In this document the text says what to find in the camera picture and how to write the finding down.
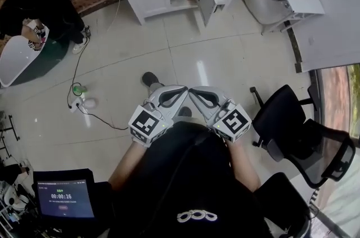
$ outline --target sneaker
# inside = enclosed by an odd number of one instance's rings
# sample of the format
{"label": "sneaker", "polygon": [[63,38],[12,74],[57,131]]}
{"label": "sneaker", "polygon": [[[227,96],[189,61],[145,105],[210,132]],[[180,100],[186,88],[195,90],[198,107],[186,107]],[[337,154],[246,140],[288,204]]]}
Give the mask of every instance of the sneaker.
{"label": "sneaker", "polygon": [[192,111],[189,107],[184,106],[180,109],[178,116],[192,117]]}
{"label": "sneaker", "polygon": [[150,85],[153,83],[159,83],[158,78],[155,76],[154,73],[152,72],[146,72],[142,78],[141,78],[142,82],[147,85],[150,88]]}
{"label": "sneaker", "polygon": [[73,54],[78,54],[80,53],[84,47],[87,46],[87,44],[89,43],[90,39],[88,37],[84,37],[83,38],[83,43],[81,44],[75,44],[74,48],[73,48]]}

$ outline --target black office chair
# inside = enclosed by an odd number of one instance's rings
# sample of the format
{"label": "black office chair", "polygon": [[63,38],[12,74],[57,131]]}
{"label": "black office chair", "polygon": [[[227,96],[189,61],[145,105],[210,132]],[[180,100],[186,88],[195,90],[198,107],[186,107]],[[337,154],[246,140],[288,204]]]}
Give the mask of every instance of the black office chair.
{"label": "black office chair", "polygon": [[310,87],[309,99],[299,101],[285,85],[263,103],[255,87],[261,106],[253,120],[253,127],[260,135],[256,147],[264,148],[275,161],[288,159],[300,171],[311,188],[318,188],[330,178],[340,180],[348,170],[355,146],[349,134],[322,126],[306,117],[302,105],[313,103],[318,107],[316,91]]}

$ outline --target bottle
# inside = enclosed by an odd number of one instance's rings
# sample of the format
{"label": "bottle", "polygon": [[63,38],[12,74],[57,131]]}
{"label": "bottle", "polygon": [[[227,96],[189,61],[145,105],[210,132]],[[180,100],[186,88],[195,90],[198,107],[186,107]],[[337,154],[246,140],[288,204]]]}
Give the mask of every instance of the bottle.
{"label": "bottle", "polygon": [[74,86],[73,92],[76,95],[81,95],[82,93],[88,92],[85,86]]}

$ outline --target timer display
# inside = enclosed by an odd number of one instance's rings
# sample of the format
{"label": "timer display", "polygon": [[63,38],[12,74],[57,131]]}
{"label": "timer display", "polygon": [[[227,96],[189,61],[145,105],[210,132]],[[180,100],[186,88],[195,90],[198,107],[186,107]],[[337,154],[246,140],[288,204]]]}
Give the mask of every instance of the timer display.
{"label": "timer display", "polygon": [[71,199],[71,194],[51,194],[53,199]]}
{"label": "timer display", "polygon": [[43,215],[69,218],[93,218],[85,180],[37,182]]}

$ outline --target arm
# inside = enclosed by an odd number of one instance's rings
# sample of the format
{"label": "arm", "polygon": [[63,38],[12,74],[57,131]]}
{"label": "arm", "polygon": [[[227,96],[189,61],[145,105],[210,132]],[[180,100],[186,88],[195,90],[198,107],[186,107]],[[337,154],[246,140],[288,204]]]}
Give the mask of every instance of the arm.
{"label": "arm", "polygon": [[231,166],[235,178],[246,186],[251,192],[254,192],[261,186],[260,178],[252,166],[242,141],[237,140],[235,143],[226,141],[231,156]]}
{"label": "arm", "polygon": [[144,156],[146,150],[146,147],[143,147],[137,142],[131,144],[109,179],[109,183],[113,190],[118,191],[123,187],[141,158]]}
{"label": "arm", "polygon": [[32,28],[23,25],[21,28],[21,36],[25,37],[26,39],[33,41],[34,43],[40,43],[39,37],[36,33],[32,30]]}

